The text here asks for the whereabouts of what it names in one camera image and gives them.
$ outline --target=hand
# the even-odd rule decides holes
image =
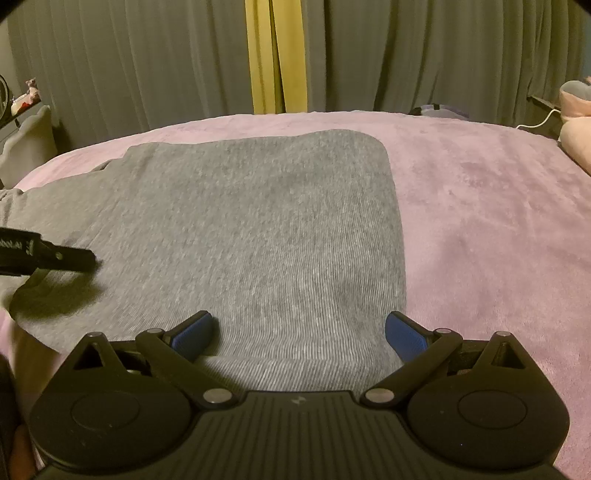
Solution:
[[[35,458],[25,425],[19,425],[14,432],[8,470],[10,480],[31,480],[35,475]]]

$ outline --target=white cable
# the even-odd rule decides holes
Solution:
[[[542,123],[540,123],[540,124],[537,124],[537,125],[517,125],[517,127],[515,127],[515,128],[517,129],[519,127],[526,127],[526,128],[538,128],[538,127],[541,127],[542,125],[544,125],[548,121],[548,118],[550,118],[550,115],[552,115],[554,112],[559,112],[560,113],[560,110],[558,110],[557,108],[553,108],[550,111],[550,113],[548,114],[548,116],[546,118],[544,118],[544,121]]]

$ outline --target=fleece blanket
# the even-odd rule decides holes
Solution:
[[[17,187],[86,173],[146,142],[351,129],[388,151],[404,232],[409,317],[465,338],[513,332],[569,408],[556,466],[591,472],[591,177],[556,142],[497,125],[383,112],[237,115],[173,125],[61,155]],[[18,328],[0,332],[22,408],[63,356]]]

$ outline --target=gray curtain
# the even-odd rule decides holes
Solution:
[[[253,111],[243,0],[26,0],[8,21],[68,148]]]
[[[571,0],[302,0],[309,110],[408,113],[443,103],[515,125],[527,96],[578,78]]]

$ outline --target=wall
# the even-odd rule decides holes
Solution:
[[[12,49],[8,38],[8,21],[0,23],[0,75],[6,80],[14,96],[24,93],[24,85],[17,79],[17,70],[12,58]]]

